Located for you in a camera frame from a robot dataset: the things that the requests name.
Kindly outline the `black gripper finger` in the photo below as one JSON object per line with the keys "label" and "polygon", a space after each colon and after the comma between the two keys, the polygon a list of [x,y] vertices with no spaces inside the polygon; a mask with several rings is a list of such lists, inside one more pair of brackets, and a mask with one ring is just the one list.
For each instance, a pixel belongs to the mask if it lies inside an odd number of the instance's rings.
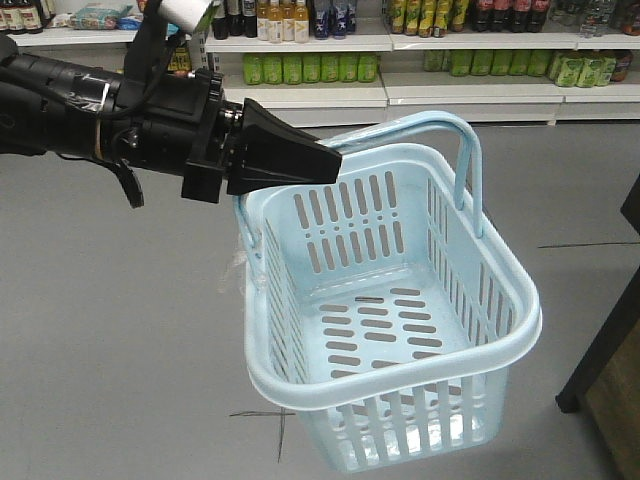
{"label": "black gripper finger", "polygon": [[342,154],[247,98],[240,124],[227,136],[225,163],[227,193],[243,195],[278,186],[333,184]]}

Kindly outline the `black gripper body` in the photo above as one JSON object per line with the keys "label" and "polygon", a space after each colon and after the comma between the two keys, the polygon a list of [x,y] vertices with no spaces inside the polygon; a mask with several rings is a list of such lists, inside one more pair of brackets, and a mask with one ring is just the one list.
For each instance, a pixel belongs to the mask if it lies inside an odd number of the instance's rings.
{"label": "black gripper body", "polygon": [[242,116],[243,106],[225,98],[222,74],[167,75],[117,134],[117,154],[131,167],[180,176],[186,199],[217,203]]}

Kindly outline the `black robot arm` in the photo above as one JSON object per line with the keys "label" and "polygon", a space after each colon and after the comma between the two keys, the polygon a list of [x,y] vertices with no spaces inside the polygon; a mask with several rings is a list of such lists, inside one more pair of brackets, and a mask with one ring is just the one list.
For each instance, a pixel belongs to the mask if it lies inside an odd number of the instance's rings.
{"label": "black robot arm", "polygon": [[53,152],[115,175],[133,208],[144,204],[137,168],[176,175],[184,198],[242,195],[244,106],[223,98],[221,76],[167,67],[184,36],[139,32],[121,73],[20,52],[1,38],[1,151]]}

